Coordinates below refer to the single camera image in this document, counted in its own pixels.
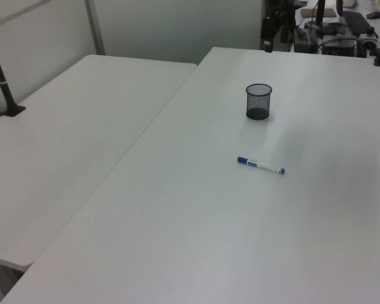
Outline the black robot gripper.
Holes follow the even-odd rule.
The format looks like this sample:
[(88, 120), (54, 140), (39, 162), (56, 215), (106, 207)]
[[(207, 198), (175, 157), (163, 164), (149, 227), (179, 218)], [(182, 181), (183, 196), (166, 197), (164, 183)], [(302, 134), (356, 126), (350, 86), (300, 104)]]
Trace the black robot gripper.
[[(293, 0), (265, 0), (265, 18), (262, 20), (261, 39), (267, 53), (273, 52), (273, 22), (271, 18), (289, 17), (295, 19), (295, 2)], [(289, 22), (284, 19), (281, 27), (281, 43), (289, 39)]]

